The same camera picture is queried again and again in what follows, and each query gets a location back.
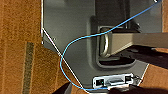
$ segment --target brown floor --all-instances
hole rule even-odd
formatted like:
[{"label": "brown floor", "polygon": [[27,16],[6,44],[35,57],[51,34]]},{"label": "brown floor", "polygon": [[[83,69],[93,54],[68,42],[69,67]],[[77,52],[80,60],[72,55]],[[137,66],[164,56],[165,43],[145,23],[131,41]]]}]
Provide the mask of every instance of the brown floor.
[{"label": "brown floor", "polygon": [[[168,1],[163,1],[163,31],[168,32]],[[41,45],[40,11],[40,0],[0,0],[0,94],[51,94],[68,82],[58,55]],[[150,65],[141,86],[168,90],[167,77],[168,70]],[[73,86],[72,94],[86,93]]]}]

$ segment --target white device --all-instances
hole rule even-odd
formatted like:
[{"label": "white device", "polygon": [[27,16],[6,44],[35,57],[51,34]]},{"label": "white device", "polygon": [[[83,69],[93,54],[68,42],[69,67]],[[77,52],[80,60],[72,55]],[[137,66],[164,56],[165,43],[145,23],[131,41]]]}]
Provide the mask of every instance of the white device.
[{"label": "white device", "polygon": [[132,77],[133,77],[132,73],[94,77],[93,88],[101,88],[101,87],[114,88],[117,86],[126,87],[129,86],[129,84],[133,84]]}]

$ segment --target blue cable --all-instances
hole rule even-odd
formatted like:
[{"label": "blue cable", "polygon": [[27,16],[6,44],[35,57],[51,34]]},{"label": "blue cable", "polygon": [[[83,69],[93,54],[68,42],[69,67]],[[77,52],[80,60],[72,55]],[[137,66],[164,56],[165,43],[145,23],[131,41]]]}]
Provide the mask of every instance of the blue cable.
[{"label": "blue cable", "polygon": [[63,70],[63,68],[62,68],[62,60],[63,60],[63,57],[64,57],[64,55],[65,55],[65,53],[66,53],[68,47],[69,47],[71,44],[73,44],[74,42],[78,41],[78,40],[86,39],[86,38],[90,38],[90,37],[101,36],[101,35],[107,34],[108,32],[110,32],[110,31],[112,31],[112,30],[118,28],[119,26],[125,24],[126,22],[132,20],[133,18],[135,18],[135,17],[137,17],[137,16],[143,14],[144,12],[150,10],[152,7],[154,7],[154,6],[155,6],[156,4],[158,4],[160,1],[162,1],[162,0],[159,0],[158,2],[154,3],[153,5],[151,5],[149,8],[143,10],[142,12],[140,12],[140,13],[134,15],[134,16],[132,16],[131,18],[127,19],[126,21],[120,23],[119,25],[113,27],[112,29],[110,29],[110,30],[108,30],[108,31],[106,31],[106,32],[99,33],[99,34],[94,34],[94,35],[83,36],[83,37],[80,37],[80,38],[77,38],[77,39],[71,41],[71,42],[66,46],[66,48],[64,49],[64,52],[63,52],[63,54],[61,55],[61,60],[60,60],[60,69],[61,69],[62,73],[64,74],[64,76],[66,77],[66,79],[67,79],[69,82],[71,82],[74,86],[76,86],[77,88],[83,89],[83,90],[93,91],[93,90],[99,90],[99,89],[107,89],[107,88],[85,89],[85,88],[82,88],[82,87],[76,85],[75,83],[73,83],[73,82],[68,78],[68,76],[65,74],[65,72],[64,72],[64,70]]}]

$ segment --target wooden floor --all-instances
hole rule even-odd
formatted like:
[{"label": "wooden floor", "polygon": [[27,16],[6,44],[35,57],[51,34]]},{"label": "wooden floor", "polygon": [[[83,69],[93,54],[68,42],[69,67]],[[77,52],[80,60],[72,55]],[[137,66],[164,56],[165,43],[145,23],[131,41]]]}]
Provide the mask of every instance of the wooden floor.
[{"label": "wooden floor", "polygon": [[[168,32],[168,0],[163,1],[163,31]],[[41,45],[40,19],[41,0],[0,0],[0,94],[51,94],[68,82],[60,57]],[[150,65],[140,86],[168,90],[167,77],[168,70]],[[72,94],[86,93],[73,86]]]}]

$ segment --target port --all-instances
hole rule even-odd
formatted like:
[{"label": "port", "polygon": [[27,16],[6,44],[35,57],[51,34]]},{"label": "port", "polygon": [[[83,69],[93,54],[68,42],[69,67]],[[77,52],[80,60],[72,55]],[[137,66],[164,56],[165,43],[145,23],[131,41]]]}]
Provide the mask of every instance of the port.
[{"label": "port", "polygon": [[131,76],[125,76],[125,82],[131,81]]},{"label": "port", "polygon": [[96,86],[104,86],[104,79],[96,80]]}]

